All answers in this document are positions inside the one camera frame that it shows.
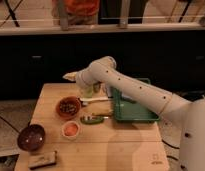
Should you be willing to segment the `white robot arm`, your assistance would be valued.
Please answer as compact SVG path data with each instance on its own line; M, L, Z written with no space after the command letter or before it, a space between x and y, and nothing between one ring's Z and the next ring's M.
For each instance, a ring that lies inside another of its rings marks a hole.
M86 68L66 73L81 89L99 83L125 93L147 109L181 129L178 171L205 171L205 98L189 101L116 70L116 61L105 56Z

